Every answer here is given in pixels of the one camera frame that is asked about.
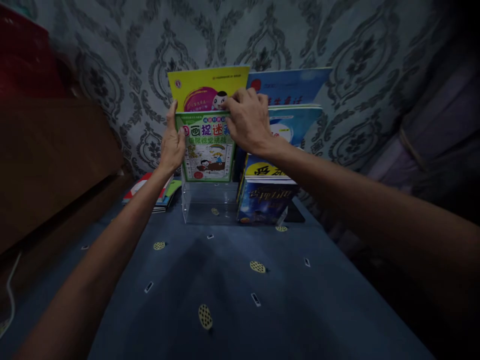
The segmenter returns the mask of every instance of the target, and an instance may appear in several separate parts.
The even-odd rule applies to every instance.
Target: blue tablecloth
[[[288,223],[285,232],[273,226],[184,224],[179,205],[153,214],[89,359],[433,358],[295,203],[306,222]],[[0,354],[12,354],[20,345],[81,258],[81,245],[91,244],[120,210],[115,206],[94,224],[20,304]],[[157,242],[167,245],[155,250]],[[253,270],[251,261],[268,271]],[[202,304],[210,311],[211,330],[201,324]]]

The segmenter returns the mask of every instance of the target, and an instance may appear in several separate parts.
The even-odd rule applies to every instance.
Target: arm
[[[419,282],[450,312],[470,307],[480,273],[480,228],[272,137],[267,99],[239,90],[228,99],[231,136],[244,150],[273,163],[357,236]]]
[[[86,358],[117,281],[127,266],[167,180],[185,153],[175,130],[174,101],[167,114],[158,168],[93,243],[56,293],[16,359]]]

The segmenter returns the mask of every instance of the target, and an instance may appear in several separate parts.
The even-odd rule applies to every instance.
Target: wall
[[[167,72],[331,66],[306,151],[362,170],[451,37],[451,9],[418,0],[1,0],[47,28],[98,101],[137,176],[160,156]],[[310,210],[319,209],[303,194]]]

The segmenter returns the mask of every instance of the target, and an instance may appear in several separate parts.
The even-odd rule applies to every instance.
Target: wooden cabinet
[[[25,283],[133,178],[116,175],[122,152],[102,109],[86,99],[1,100],[0,147],[0,280],[9,253],[21,250],[15,277]]]

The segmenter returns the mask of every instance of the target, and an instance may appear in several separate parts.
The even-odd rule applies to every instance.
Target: yellow book cover
[[[220,104],[247,86],[249,66],[217,67],[168,73],[171,96],[178,112],[220,110]]]

